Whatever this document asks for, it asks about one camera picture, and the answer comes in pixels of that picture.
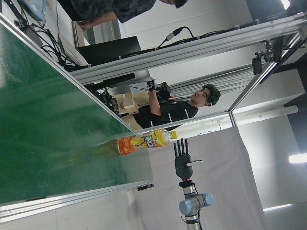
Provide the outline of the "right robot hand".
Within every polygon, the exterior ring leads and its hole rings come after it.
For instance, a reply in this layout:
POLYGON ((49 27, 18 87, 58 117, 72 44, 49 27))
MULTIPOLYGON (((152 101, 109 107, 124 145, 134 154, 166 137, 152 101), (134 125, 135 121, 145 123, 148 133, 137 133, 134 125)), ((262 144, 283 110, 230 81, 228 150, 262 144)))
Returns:
POLYGON ((189 180, 193 174, 192 165, 203 160, 191 160, 189 155, 188 140, 181 138, 173 144, 175 153, 176 175, 182 180, 189 180))

